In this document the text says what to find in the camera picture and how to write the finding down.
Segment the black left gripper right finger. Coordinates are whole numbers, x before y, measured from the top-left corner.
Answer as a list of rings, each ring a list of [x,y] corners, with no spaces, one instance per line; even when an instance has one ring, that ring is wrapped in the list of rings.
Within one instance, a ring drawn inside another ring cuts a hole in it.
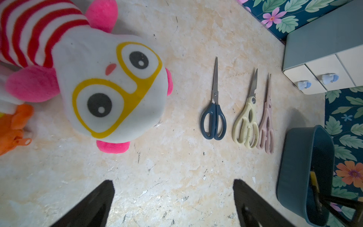
[[[233,195],[241,227],[293,226],[243,180],[234,180]]]

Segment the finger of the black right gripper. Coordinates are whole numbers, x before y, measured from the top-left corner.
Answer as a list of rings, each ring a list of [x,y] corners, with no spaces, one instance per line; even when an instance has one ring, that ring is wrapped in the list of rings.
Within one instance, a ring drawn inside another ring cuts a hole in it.
[[[363,226],[363,203],[345,198],[335,197],[332,195],[318,195],[320,203],[335,217],[344,227],[362,227]],[[340,213],[332,208],[330,203],[336,203],[354,210],[350,220],[344,218]]]

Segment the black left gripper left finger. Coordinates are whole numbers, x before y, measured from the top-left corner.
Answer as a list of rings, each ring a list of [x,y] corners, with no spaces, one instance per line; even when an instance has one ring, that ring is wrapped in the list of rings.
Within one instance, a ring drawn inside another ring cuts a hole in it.
[[[88,196],[52,224],[53,227],[105,227],[115,189],[111,180],[103,181]]]

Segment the black yellow scissors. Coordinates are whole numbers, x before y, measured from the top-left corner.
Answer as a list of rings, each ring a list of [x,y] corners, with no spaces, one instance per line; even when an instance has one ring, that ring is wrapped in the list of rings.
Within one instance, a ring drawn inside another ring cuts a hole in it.
[[[320,202],[320,190],[319,190],[317,176],[313,169],[310,171],[310,181],[312,185],[316,210],[319,214],[322,214],[322,204]]]

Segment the pink scissors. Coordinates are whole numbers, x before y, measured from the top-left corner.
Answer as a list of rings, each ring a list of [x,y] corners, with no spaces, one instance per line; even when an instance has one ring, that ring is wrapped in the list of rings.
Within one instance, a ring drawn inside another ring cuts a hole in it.
[[[266,101],[264,112],[259,125],[259,140],[257,149],[264,149],[266,153],[273,154],[275,147],[275,135],[272,125],[272,103],[271,103],[271,74],[268,76]]]

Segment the cream yellow scissors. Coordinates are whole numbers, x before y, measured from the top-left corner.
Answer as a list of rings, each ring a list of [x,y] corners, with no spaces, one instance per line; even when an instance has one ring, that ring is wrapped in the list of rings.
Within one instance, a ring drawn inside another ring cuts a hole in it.
[[[251,79],[249,95],[244,109],[233,125],[232,138],[236,144],[244,145],[248,149],[255,148],[259,140],[259,126],[256,118],[256,89],[258,69]]]

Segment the dark blue scissors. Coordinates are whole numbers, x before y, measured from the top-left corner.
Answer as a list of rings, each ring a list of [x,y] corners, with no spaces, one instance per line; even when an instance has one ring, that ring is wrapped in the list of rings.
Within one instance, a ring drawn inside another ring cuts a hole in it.
[[[209,106],[205,109],[200,118],[200,129],[203,137],[207,140],[215,139],[220,141],[226,134],[226,118],[218,103],[218,57],[215,59],[213,85],[212,85],[212,99]],[[205,130],[205,119],[209,116],[209,131]]]

